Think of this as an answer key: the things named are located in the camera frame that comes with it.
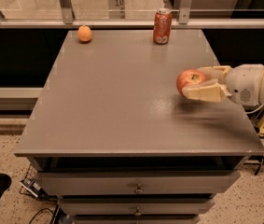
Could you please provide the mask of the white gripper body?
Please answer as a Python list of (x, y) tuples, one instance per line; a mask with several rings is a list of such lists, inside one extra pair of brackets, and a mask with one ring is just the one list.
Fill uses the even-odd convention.
[(230, 100), (238, 105), (258, 105), (263, 73), (262, 64), (243, 64), (232, 68), (226, 80), (228, 91), (231, 93)]

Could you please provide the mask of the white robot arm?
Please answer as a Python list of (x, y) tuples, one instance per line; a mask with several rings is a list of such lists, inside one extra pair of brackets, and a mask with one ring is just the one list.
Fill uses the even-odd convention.
[(188, 99), (238, 105), (264, 105), (264, 65), (242, 64), (198, 68), (181, 93)]

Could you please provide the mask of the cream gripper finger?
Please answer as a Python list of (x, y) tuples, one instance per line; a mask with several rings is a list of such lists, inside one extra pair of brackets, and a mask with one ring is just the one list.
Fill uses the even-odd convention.
[(213, 83), (210, 85), (186, 86), (182, 89), (184, 96), (190, 100), (219, 103), (231, 96), (225, 85)]
[(225, 84), (231, 67), (228, 65), (200, 67), (199, 71), (204, 73), (207, 80), (216, 79), (218, 83)]

